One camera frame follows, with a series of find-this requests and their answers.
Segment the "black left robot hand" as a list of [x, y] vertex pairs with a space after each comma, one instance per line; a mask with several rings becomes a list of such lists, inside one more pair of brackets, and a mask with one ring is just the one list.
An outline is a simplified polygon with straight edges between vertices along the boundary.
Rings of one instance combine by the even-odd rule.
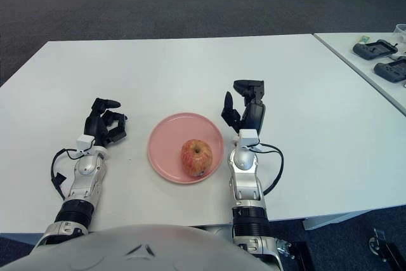
[[94, 144], [106, 148], [111, 143], [126, 137], [127, 116], [110, 109], [117, 109], [121, 104], [114, 100], [96, 98], [86, 118], [84, 134], [95, 138]]

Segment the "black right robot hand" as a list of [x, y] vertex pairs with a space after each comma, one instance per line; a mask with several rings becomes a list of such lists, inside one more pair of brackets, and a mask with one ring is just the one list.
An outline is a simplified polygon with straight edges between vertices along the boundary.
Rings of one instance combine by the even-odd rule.
[[232, 95], [227, 91], [221, 113], [222, 118], [237, 134], [242, 129], [255, 129], [259, 135], [266, 111], [262, 101], [265, 94], [264, 81], [236, 80], [233, 83], [233, 88], [244, 97], [245, 111], [240, 115], [234, 109]]

